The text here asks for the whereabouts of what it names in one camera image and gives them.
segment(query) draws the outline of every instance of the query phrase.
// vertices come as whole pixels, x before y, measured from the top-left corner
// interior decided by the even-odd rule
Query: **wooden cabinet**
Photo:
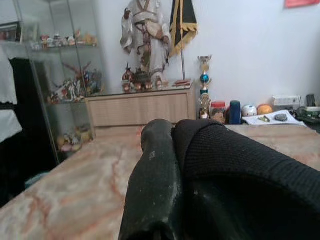
[[[195,86],[188,89],[89,97],[86,99],[92,130],[143,126],[155,119],[177,123],[196,119]]]

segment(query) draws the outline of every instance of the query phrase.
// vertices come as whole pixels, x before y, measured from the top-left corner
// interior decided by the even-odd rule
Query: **marble-patterned bedspread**
[[[301,126],[229,126],[320,170],[320,135]],[[0,210],[1,240],[117,240],[142,127],[109,129]]]

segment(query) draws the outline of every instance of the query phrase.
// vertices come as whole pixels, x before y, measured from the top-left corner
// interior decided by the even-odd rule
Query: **white robed statue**
[[[169,25],[160,0],[132,0],[122,18],[122,48],[136,53],[138,68],[149,73],[153,82],[166,81],[163,74],[171,51]]]

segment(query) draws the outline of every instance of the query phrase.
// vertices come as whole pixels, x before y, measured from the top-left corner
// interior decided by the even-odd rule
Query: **black and gold flag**
[[[170,21],[173,47],[170,56],[180,53],[181,49],[195,38],[197,31],[198,24],[192,0],[173,0]]]

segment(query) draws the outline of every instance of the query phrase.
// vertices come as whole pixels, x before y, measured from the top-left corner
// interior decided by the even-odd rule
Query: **flagpole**
[[[181,34],[181,60],[182,60],[182,75],[183,80],[186,80],[185,70],[185,56],[184,56],[184,29],[182,25],[184,23],[184,0],[180,0],[180,34]]]

